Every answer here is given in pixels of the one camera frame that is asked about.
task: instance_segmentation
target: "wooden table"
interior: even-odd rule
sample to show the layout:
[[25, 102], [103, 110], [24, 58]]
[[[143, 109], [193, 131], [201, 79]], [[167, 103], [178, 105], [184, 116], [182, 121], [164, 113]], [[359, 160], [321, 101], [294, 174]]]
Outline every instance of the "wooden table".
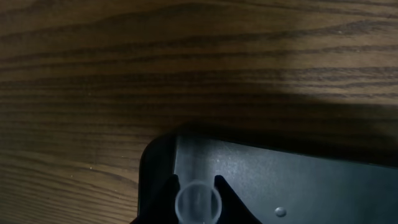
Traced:
[[391, 152], [397, 65], [395, 0], [0, 0], [0, 222], [129, 223], [191, 120]]

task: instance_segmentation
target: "clear plastic cup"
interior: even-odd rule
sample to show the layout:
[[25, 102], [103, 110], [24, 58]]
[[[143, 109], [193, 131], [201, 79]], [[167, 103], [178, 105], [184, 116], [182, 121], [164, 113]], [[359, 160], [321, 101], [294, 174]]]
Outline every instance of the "clear plastic cup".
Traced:
[[221, 215], [221, 208], [218, 191], [200, 180], [182, 187], [175, 198], [175, 213], [184, 224], [214, 224]]

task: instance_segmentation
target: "circular rim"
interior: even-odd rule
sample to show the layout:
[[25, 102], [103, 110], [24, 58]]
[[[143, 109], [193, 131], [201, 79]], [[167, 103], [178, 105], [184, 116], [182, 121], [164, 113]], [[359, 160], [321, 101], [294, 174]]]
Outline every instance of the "circular rim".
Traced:
[[175, 214], [177, 215], [178, 220], [180, 220], [180, 222], [182, 222], [182, 223], [184, 221], [184, 219], [182, 218], [181, 213], [180, 213], [180, 211], [178, 209], [178, 201], [179, 201], [179, 199], [181, 197], [181, 194], [185, 190], [187, 190], [189, 187], [191, 187], [193, 185], [204, 185], [204, 186], [210, 188], [211, 192], [214, 193], [214, 195], [216, 197], [216, 200], [217, 200], [217, 203], [219, 205], [218, 206], [219, 209], [217, 210], [216, 215], [214, 216], [214, 218], [211, 219], [211, 222], [212, 223], [216, 223], [218, 221], [218, 219], [220, 218], [220, 216], [221, 216], [221, 210], [222, 210], [222, 206], [223, 206], [222, 201], [221, 201], [220, 193], [218, 193], [218, 190], [215, 189], [214, 187], [210, 187], [208, 184], [206, 184], [205, 182], [200, 181], [200, 180], [194, 180], [194, 181], [190, 182], [183, 189], [180, 189], [180, 191], [178, 192], [178, 194], [177, 194], [177, 196], [175, 198], [175, 203], [174, 203], [174, 210], [175, 210]]

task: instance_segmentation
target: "gray metal surface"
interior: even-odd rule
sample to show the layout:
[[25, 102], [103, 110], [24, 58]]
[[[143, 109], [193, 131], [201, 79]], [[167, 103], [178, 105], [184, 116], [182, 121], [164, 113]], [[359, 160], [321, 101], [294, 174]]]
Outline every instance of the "gray metal surface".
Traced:
[[174, 173], [182, 185], [222, 175], [263, 223], [398, 223], [397, 169], [179, 137]]

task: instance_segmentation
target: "brown wooden surface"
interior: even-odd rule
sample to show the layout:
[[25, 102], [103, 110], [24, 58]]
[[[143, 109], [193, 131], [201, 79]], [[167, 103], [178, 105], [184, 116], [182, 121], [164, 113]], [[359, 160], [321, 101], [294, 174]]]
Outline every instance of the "brown wooden surface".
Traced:
[[0, 223], [129, 223], [186, 121], [378, 153], [397, 119], [397, 0], [0, 0]]

